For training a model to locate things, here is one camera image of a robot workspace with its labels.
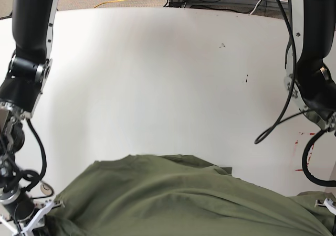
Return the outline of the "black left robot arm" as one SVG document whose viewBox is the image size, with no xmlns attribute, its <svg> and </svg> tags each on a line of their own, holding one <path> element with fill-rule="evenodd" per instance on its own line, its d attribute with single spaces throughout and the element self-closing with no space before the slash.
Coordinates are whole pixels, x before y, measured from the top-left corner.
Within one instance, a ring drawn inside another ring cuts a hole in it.
<svg viewBox="0 0 336 236">
<path fill-rule="evenodd" d="M 320 131 L 306 144 L 301 159 L 305 177 L 321 187 L 335 187 L 334 180 L 315 177 L 308 168 L 308 156 L 315 142 L 327 132 L 335 132 L 335 82 L 324 58 L 331 51 L 335 32 L 335 0 L 288 0 L 286 12 L 276 0 L 285 21 L 289 40 L 285 53 L 284 79 L 288 96 L 274 124 L 254 141 L 262 142 L 280 123 L 290 101 L 294 101 Z"/>
</svg>

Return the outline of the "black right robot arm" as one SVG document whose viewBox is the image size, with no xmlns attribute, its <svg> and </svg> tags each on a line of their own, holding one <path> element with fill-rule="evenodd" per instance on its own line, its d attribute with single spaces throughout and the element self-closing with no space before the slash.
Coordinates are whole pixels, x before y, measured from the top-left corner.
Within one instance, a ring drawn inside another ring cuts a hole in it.
<svg viewBox="0 0 336 236">
<path fill-rule="evenodd" d="M 53 27 L 59 0 L 13 0 L 12 33 L 16 44 L 1 84 L 1 205 L 10 218 L 1 224 L 13 235 L 50 235 L 47 213 L 57 204 L 29 192 L 43 183 L 47 170 L 40 148 L 41 170 L 21 169 L 16 153 L 25 142 L 23 121 L 31 122 L 50 73 Z"/>
</svg>

